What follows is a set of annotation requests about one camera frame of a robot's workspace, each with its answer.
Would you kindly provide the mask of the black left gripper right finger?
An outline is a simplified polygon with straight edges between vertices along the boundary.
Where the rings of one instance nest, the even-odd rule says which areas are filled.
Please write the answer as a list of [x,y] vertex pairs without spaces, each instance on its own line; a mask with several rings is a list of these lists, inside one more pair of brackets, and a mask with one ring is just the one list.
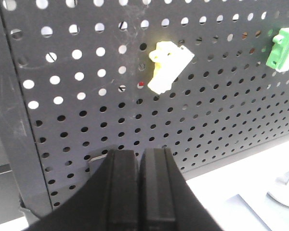
[[140,230],[221,230],[187,185],[170,149],[146,149],[139,180]]

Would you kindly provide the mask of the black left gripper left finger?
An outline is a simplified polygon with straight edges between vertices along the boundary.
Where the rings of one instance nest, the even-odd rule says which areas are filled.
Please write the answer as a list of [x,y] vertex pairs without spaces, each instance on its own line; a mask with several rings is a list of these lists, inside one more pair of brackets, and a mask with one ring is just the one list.
[[137,175],[132,150],[111,150],[82,188],[27,230],[136,231]]

